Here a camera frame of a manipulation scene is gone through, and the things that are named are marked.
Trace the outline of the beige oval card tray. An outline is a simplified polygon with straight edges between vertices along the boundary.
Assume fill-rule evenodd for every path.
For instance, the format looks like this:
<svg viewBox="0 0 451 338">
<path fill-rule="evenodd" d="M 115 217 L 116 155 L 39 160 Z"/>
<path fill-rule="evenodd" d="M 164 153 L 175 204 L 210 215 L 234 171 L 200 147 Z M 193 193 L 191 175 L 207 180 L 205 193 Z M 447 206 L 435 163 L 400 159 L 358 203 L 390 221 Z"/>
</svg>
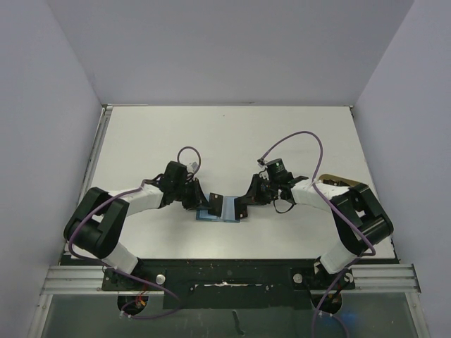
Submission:
<svg viewBox="0 0 451 338">
<path fill-rule="evenodd" d="M 359 184 L 358 181 L 331 174 L 322 174 L 319 177 L 319 180 L 324 184 L 329 184 L 338 187 L 354 187 Z"/>
</svg>

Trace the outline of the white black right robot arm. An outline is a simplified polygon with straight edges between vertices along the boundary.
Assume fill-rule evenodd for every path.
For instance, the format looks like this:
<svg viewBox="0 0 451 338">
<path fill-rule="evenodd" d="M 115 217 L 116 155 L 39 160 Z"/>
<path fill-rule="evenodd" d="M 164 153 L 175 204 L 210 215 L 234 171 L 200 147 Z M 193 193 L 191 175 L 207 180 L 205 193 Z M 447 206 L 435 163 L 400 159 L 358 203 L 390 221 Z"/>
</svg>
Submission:
<svg viewBox="0 0 451 338">
<path fill-rule="evenodd" d="M 375 245 L 390 237 L 394 227 L 370 187 L 361 182 L 295 177 L 278 158 L 254 174 L 246 194 L 234 199 L 235 219 L 248 216 L 248 206 L 265 206 L 281 199 L 291 207 L 311 206 L 331 212 L 338 242 L 320 256 L 314 270 L 318 286 L 329 288 L 339 272 L 359 257 L 376 254 Z"/>
</svg>

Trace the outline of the aluminium rail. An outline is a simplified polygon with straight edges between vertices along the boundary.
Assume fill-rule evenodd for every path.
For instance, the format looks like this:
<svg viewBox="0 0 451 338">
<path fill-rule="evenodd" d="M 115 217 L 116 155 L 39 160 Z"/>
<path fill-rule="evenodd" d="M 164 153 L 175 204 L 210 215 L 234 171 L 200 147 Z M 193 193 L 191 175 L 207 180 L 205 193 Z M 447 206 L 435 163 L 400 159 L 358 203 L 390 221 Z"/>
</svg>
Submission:
<svg viewBox="0 0 451 338">
<path fill-rule="evenodd" d="M 99 123 L 97 125 L 97 130 L 94 136 L 93 145 L 88 158 L 87 167 L 83 177 L 80 193 L 78 195 L 78 203 L 81 202 L 83 196 L 87 190 L 91 187 L 92 180 L 95 174 L 97 163 L 99 160 L 99 155 L 101 152 L 102 145 L 104 143 L 104 138 L 106 136 L 106 131 L 109 126 L 109 121 L 111 119 L 111 114 L 113 111 L 112 105 L 103 105 L 101 109 L 101 115 L 99 118 Z"/>
<path fill-rule="evenodd" d="M 419 293 L 412 264 L 363 264 L 351 267 L 356 292 Z M 54 295 L 135 295 L 136 291 L 102 289 L 104 271 L 99 266 L 55 265 L 47 271 L 28 337 L 41 337 Z"/>
</svg>

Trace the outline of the aluminium left side rail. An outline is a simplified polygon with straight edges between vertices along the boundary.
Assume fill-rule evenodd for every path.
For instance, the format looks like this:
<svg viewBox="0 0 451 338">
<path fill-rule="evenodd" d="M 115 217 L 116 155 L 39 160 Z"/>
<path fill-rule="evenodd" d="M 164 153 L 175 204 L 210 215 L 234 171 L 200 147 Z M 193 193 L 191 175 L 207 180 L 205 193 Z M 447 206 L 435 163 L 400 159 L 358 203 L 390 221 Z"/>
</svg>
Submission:
<svg viewBox="0 0 451 338">
<path fill-rule="evenodd" d="M 83 177 L 80 193 L 78 195 L 78 203 L 81 202 L 83 196 L 87 190 L 91 187 L 92 180 L 95 174 L 97 163 L 99 160 L 99 155 L 101 152 L 102 145 L 104 143 L 104 138 L 106 136 L 106 131 L 109 126 L 109 121 L 111 119 L 111 114 L 113 111 L 112 105 L 103 105 L 101 109 L 101 115 L 99 118 L 99 123 L 97 125 L 97 130 L 94 136 L 93 145 L 88 158 L 87 167 Z"/>
</svg>

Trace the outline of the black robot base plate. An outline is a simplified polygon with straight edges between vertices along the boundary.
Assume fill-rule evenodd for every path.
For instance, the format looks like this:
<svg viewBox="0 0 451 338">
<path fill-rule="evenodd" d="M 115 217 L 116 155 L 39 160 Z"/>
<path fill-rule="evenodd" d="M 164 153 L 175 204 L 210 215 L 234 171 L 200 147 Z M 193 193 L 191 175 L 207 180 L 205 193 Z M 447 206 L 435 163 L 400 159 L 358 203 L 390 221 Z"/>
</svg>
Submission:
<svg viewBox="0 0 451 338">
<path fill-rule="evenodd" d="M 163 309 L 309 309 L 322 292 L 326 304 L 339 306 L 341 293 L 355 288 L 351 270 L 328 275 L 311 260 L 143 260 L 137 279 L 104 268 L 101 290 L 119 292 L 118 308 L 137 315 L 150 307 L 150 294 Z"/>
</svg>

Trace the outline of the aluminium front rail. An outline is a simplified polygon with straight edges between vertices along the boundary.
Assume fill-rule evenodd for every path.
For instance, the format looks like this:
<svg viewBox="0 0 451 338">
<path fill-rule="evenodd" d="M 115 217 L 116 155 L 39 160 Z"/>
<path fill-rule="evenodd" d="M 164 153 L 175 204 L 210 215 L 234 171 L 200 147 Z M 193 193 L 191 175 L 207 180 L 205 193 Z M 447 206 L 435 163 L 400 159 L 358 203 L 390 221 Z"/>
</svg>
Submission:
<svg viewBox="0 0 451 338">
<path fill-rule="evenodd" d="M 412 264 L 363 264 L 351 267 L 356 292 L 419 293 Z M 55 265 L 47 271 L 28 337 L 41 337 L 54 295 L 135 295 L 136 291 L 102 289 L 104 271 L 99 266 Z"/>
</svg>

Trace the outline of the stack of credit cards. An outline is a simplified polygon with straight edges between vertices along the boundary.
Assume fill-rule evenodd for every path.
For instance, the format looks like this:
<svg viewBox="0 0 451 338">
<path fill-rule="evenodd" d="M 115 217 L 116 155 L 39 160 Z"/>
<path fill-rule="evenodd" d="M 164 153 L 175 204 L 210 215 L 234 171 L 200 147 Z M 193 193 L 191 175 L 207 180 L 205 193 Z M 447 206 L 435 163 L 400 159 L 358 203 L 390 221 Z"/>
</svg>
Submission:
<svg viewBox="0 0 451 338">
<path fill-rule="evenodd" d="M 323 180 L 322 183 L 336 186 L 336 187 L 349 187 L 350 185 L 342 180 Z"/>
</svg>

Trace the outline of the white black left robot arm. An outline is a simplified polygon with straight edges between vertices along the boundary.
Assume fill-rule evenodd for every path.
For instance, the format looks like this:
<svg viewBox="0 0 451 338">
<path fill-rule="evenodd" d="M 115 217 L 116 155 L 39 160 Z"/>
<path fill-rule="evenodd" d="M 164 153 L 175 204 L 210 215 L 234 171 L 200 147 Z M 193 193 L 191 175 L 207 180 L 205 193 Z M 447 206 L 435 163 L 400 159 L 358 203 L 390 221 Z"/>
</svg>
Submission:
<svg viewBox="0 0 451 338">
<path fill-rule="evenodd" d="M 164 208 L 174 201 L 186 210 L 208 209 L 199 180 L 194 176 L 200 164 L 171 161 L 165 172 L 144 179 L 139 187 L 108 192 L 98 187 L 87 191 L 68 221 L 63 236 L 73 256 L 76 246 L 109 268 L 119 270 L 118 281 L 127 289 L 138 288 L 144 273 L 138 268 L 139 258 L 130 253 L 119 239 L 128 216 Z"/>
</svg>

